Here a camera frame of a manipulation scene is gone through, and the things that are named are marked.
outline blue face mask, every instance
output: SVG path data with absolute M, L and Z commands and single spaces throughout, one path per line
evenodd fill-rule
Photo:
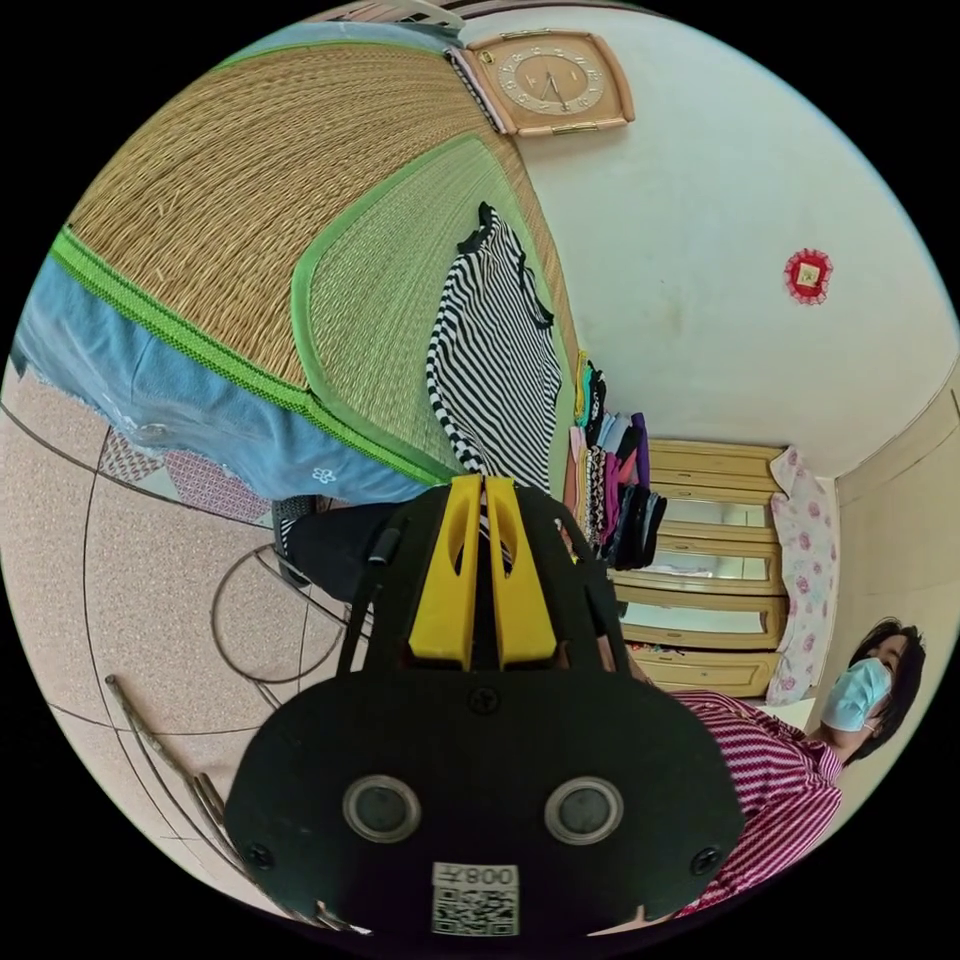
M 876 658 L 860 660 L 840 675 L 823 708 L 823 722 L 832 730 L 858 733 L 870 711 L 890 692 L 890 671 Z

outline woven mat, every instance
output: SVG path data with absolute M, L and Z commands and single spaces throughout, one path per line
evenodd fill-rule
M 433 53 L 326 44 L 212 71 L 130 138 L 70 223 L 185 323 L 307 391 L 290 323 L 297 262 L 377 184 L 467 133 L 514 188 L 574 371 L 559 258 L 519 153 Z
M 311 244 L 293 280 L 294 337 L 324 407 L 387 449 L 451 470 L 459 464 L 427 400 L 424 360 L 457 244 L 476 230 L 481 202 L 531 251 L 538 293 L 552 310 L 513 188 L 473 134 L 417 158 L 344 211 Z M 562 357 L 559 333 L 555 345 Z M 574 399 L 572 378 L 565 379 L 561 411 L 572 409 Z M 564 439 L 568 421 L 561 413 Z

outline pink floral fabric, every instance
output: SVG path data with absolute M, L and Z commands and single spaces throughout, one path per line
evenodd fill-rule
M 782 549 L 790 611 L 767 703 L 784 706 L 803 699 L 813 677 L 819 675 L 830 643 L 837 525 L 826 490 L 806 468 L 796 447 L 777 457 L 770 469 L 784 491 L 773 495 L 770 507 Z

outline wooden wardrobe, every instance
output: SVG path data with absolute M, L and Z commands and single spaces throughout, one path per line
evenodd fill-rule
M 770 498 L 776 447 L 650 440 L 650 487 L 667 498 L 651 566 L 611 571 L 623 635 L 666 690 L 759 697 L 787 617 Z

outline woman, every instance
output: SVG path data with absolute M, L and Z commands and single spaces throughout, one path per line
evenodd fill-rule
M 313 583 L 350 603 L 377 537 L 397 506 L 375 504 L 314 513 L 309 498 L 275 505 L 277 550 Z M 599 639 L 614 669 L 606 637 Z M 810 734 L 746 703 L 711 691 L 673 696 L 707 727 L 730 770 L 746 826 L 722 870 L 686 916 L 743 893 L 803 857 L 840 806 L 836 780 L 845 766 L 870 756 L 899 730 L 920 687 L 926 654 L 914 626 L 888 618 L 857 648 Z M 561 659 L 560 668 L 564 667 Z M 650 679 L 630 659 L 638 680 Z M 660 918 L 660 923 L 669 917 Z M 650 925 L 643 907 L 617 933 Z

